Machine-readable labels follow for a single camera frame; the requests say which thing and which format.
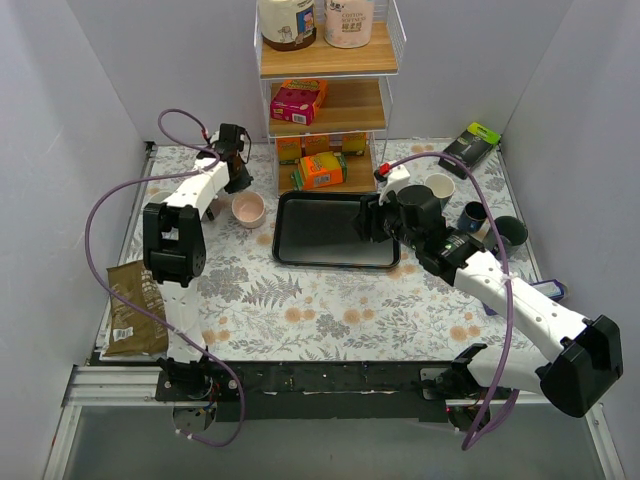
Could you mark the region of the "pink mug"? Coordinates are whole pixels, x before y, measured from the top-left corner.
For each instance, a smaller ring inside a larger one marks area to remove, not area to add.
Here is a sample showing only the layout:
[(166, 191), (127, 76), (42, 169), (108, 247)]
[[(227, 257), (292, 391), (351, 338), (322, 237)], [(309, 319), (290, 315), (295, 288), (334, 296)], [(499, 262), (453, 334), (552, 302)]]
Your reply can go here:
[(260, 227), (266, 219), (264, 200), (255, 192), (237, 193), (232, 200), (231, 210), (239, 224), (247, 229)]

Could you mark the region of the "slate blue mug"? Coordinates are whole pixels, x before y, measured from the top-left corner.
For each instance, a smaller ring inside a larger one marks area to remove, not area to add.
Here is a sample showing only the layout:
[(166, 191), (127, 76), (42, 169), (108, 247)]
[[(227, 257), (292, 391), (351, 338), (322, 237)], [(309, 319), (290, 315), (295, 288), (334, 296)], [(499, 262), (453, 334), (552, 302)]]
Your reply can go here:
[(425, 186), (428, 187), (439, 200), (441, 209), (445, 210), (451, 197), (455, 193), (454, 181), (445, 174), (434, 173), (425, 179)]

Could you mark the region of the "navy blue mug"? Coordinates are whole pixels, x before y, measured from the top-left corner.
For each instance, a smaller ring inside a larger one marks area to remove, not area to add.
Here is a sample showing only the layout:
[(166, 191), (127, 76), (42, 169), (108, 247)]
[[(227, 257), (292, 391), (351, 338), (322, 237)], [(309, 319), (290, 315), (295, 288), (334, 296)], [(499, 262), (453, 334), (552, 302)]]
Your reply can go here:
[(486, 220), (487, 213), (483, 204), (472, 201), (464, 206), (457, 221), (457, 228), (463, 232), (474, 234), (480, 231)]

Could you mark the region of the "dark grey mug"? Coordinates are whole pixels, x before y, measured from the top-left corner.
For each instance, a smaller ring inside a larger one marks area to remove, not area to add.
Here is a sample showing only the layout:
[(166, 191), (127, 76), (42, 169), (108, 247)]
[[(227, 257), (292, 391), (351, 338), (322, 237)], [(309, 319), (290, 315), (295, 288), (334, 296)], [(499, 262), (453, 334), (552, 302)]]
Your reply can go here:
[(498, 234), (495, 234), (494, 230), (489, 228), (483, 239), (483, 245), (487, 251), (500, 259), (501, 255), (498, 246), (498, 238), (500, 238), (506, 257), (510, 258), (527, 241), (528, 229), (521, 220), (513, 216), (500, 216), (494, 220), (494, 223)]

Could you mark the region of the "white and blue mug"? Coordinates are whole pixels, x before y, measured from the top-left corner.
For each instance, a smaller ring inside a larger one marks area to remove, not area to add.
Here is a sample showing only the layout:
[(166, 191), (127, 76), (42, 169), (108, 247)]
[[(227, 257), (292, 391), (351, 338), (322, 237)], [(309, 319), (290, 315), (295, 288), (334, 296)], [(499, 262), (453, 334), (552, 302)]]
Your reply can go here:
[(160, 191), (152, 195), (147, 203), (148, 204), (162, 204), (172, 195), (170, 191)]

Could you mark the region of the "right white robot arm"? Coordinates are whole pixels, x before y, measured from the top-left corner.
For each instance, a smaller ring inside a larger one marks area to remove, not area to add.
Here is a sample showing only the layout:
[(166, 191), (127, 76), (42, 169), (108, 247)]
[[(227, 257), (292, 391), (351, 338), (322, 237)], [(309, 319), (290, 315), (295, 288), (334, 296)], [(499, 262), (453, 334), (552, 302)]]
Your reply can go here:
[(580, 418), (622, 376), (620, 328), (612, 319), (589, 319), (507, 275), (479, 241), (447, 225), (428, 187), (362, 196), (354, 228), (363, 240), (393, 239), (409, 247), (430, 274), (512, 320), (539, 353), (508, 362), (504, 387), (539, 393)]

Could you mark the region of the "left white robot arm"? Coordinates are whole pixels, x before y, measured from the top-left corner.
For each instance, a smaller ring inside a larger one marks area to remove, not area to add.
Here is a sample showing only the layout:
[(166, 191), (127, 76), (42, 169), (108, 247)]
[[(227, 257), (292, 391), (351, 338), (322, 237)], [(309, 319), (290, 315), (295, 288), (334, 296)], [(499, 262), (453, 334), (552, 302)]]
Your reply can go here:
[(167, 198), (143, 209), (143, 262), (158, 285), (168, 324), (161, 368), (169, 384), (193, 400), (208, 397), (214, 388), (196, 301), (197, 278), (206, 264), (202, 218), (221, 191), (234, 193), (251, 184), (241, 157), (248, 141), (245, 128), (221, 124), (209, 146), (215, 155), (199, 153), (193, 174)]

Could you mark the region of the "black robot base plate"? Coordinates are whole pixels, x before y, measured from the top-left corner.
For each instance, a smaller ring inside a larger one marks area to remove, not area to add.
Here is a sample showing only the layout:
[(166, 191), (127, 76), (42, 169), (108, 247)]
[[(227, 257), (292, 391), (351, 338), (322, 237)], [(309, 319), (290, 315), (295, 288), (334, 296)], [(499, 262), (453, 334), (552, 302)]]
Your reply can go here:
[(447, 402), (484, 396), (446, 361), (209, 361), (160, 363), (155, 398), (209, 404), (220, 422), (417, 419), (445, 422)]

